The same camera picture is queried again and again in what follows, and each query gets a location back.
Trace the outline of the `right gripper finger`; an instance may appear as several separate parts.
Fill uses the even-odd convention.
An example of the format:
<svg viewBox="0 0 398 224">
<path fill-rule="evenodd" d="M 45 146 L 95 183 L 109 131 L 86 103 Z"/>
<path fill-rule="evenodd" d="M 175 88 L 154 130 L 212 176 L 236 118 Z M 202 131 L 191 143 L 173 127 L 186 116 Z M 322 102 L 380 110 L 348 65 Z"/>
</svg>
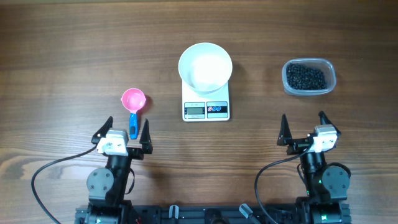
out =
<svg viewBox="0 0 398 224">
<path fill-rule="evenodd" d="M 319 118 L 320 118 L 320 124 L 321 125 L 327 125 L 330 124 L 334 127 L 334 129 L 336 130 L 336 134 L 337 135 L 341 135 L 341 131 L 328 119 L 327 115 L 325 114 L 324 111 L 320 111 L 318 114 Z"/>
<path fill-rule="evenodd" d="M 289 123 L 285 114 L 282 115 L 279 137 L 277 140 L 278 146 L 292 145 L 293 139 L 290 132 Z"/>
</svg>

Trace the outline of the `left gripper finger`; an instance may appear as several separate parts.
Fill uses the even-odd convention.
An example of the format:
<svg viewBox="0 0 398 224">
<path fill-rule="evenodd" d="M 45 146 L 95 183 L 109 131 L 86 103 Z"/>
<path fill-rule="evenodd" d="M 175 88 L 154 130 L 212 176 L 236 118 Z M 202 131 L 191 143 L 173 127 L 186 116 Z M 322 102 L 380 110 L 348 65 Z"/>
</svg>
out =
<svg viewBox="0 0 398 224">
<path fill-rule="evenodd" d="M 139 143 L 142 146 L 142 151 L 144 154 L 152 154 L 153 145 L 152 145 L 152 140 L 150 138 L 149 120 L 148 119 L 145 119 Z"/>
<path fill-rule="evenodd" d="M 113 127 L 113 117 L 110 116 L 107 121 L 102 125 L 102 127 L 97 130 L 97 132 L 94 133 L 94 135 L 91 138 L 91 143 L 92 144 L 98 144 L 101 138 L 104 138 L 106 136 L 106 133 Z"/>
</svg>

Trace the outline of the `pink scoop with blue handle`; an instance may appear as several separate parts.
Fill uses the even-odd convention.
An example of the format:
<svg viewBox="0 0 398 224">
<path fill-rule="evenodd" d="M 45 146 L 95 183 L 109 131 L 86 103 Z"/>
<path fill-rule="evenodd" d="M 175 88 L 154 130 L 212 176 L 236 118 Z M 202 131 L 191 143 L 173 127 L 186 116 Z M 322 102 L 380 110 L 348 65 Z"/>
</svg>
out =
<svg viewBox="0 0 398 224">
<path fill-rule="evenodd" d="M 129 135 L 131 139 L 136 139 L 139 132 L 139 122 L 137 112 L 146 104 L 145 94 L 138 88 L 126 90 L 121 97 L 122 105 L 130 112 Z"/>
</svg>

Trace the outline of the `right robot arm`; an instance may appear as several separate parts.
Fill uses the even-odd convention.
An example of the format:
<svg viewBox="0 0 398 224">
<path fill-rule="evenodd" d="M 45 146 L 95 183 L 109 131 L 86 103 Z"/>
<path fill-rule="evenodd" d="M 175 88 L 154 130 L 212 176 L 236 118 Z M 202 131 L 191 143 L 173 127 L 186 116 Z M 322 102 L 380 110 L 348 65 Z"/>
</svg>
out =
<svg viewBox="0 0 398 224">
<path fill-rule="evenodd" d="M 288 156 L 299 156 L 306 197 L 295 202 L 298 223 L 351 223 L 348 198 L 351 171 L 338 162 L 327 163 L 325 153 L 336 147 L 341 135 L 321 111 L 320 124 L 305 138 L 294 139 L 286 115 L 282 115 L 277 145 L 287 146 Z"/>
</svg>

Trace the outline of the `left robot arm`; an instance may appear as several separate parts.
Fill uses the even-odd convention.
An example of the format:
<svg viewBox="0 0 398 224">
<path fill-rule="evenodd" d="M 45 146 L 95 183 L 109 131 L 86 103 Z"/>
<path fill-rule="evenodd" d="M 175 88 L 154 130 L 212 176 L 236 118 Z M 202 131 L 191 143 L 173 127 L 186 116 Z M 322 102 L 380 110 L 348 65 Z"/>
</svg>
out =
<svg viewBox="0 0 398 224">
<path fill-rule="evenodd" d="M 149 121 L 145 120 L 139 143 L 141 147 L 129 147 L 125 129 L 113 128 L 113 118 L 102 125 L 93 135 L 91 143 L 108 158 L 104 168 L 95 169 L 87 178 L 89 204 L 86 211 L 77 212 L 76 223 L 141 223 L 140 215 L 130 200 L 124 196 L 131 193 L 133 185 L 127 187 L 133 160 L 143 160 L 152 154 L 153 145 L 149 132 Z"/>
</svg>

